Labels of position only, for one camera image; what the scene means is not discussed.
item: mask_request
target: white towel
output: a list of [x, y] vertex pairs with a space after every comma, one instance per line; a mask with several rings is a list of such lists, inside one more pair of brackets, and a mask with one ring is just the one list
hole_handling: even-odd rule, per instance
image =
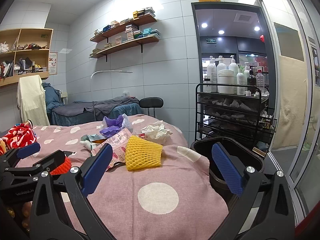
[[45, 106], [45, 93], [39, 75], [19, 79], [17, 98], [23, 122], [29, 119], [33, 125], [50, 125]]

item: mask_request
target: ceiling vent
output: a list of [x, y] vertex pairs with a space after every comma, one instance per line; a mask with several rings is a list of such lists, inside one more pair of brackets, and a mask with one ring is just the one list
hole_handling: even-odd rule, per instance
[[234, 22], [251, 24], [254, 18], [254, 13], [241, 11], [237, 12]]

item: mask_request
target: black bottle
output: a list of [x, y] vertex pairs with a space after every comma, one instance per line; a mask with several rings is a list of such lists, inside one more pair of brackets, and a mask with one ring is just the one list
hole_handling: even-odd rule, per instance
[[[250, 70], [250, 76], [248, 76], [247, 78], [247, 83], [249, 86], [256, 86], [257, 85], [257, 79], [256, 77], [254, 76], [253, 74], [253, 71]], [[256, 92], [256, 89], [255, 88], [248, 88], [248, 90], [254, 94]]]

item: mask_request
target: black door frame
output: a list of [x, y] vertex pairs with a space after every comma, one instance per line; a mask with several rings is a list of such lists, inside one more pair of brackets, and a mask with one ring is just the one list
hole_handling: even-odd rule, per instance
[[198, 55], [199, 55], [199, 73], [200, 73], [200, 81], [203, 79], [202, 75], [202, 60], [201, 60], [201, 43], [200, 43], [200, 34], [198, 21], [196, 17], [196, 10], [200, 9], [227, 9], [227, 10], [239, 10], [239, 11], [248, 11], [254, 12], [258, 15], [259, 23], [261, 26], [261, 30], [264, 36], [264, 43], [266, 47], [267, 61], [268, 61], [268, 70], [269, 70], [269, 107], [275, 108], [276, 105], [276, 63], [274, 57], [274, 51], [272, 48], [271, 36], [269, 33], [267, 21], [263, 15], [262, 9], [259, 6], [242, 4], [242, 3], [233, 3], [233, 2], [193, 2], [191, 3], [193, 19], [195, 21], [196, 27], [196, 37], [197, 37], [197, 45], [198, 45]]

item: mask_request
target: yellow foam net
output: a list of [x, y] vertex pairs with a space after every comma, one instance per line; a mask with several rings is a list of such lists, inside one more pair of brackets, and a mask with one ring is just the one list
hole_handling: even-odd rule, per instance
[[151, 168], [161, 165], [162, 145], [131, 136], [125, 151], [127, 170]]

